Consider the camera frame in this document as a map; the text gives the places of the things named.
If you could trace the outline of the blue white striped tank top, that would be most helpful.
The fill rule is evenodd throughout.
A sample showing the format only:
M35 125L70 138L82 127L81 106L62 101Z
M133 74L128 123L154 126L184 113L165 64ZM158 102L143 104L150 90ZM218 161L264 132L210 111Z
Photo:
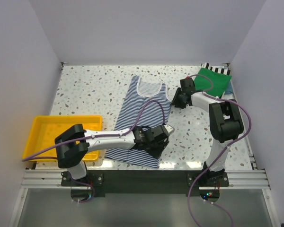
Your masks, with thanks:
M139 76L133 76L115 123L115 131L137 126L155 127L168 122L171 102L167 86L161 81L150 83ZM108 149L105 159L131 165L158 168L159 159L143 150Z

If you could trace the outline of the green tank top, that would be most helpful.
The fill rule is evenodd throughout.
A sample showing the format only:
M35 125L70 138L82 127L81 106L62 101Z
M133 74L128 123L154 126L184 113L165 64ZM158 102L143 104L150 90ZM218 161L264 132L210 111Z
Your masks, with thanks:
M196 90L206 90L211 96L221 97L226 91L232 76L226 72L218 73L206 68L201 68L194 79Z

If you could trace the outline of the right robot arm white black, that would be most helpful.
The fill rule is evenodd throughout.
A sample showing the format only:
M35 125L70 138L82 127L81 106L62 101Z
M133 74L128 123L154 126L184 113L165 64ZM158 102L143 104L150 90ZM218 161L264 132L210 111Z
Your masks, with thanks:
M239 106L235 100L213 97L205 91L197 90L191 77L180 80L172 105L181 109L187 105L196 106L209 113L213 144L197 179L202 179L205 185L211 186L218 181L218 177L223 176L231 143L238 141L239 135L244 131Z

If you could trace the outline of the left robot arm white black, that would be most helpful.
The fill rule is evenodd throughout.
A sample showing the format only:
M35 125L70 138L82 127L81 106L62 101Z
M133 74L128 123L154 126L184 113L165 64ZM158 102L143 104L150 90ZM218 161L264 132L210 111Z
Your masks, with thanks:
M174 128L170 125L155 127L134 126L120 131L91 131L75 124L55 138L55 149L60 169L67 169L77 185L88 182L84 156L95 150L124 149L145 151L159 158L169 143Z

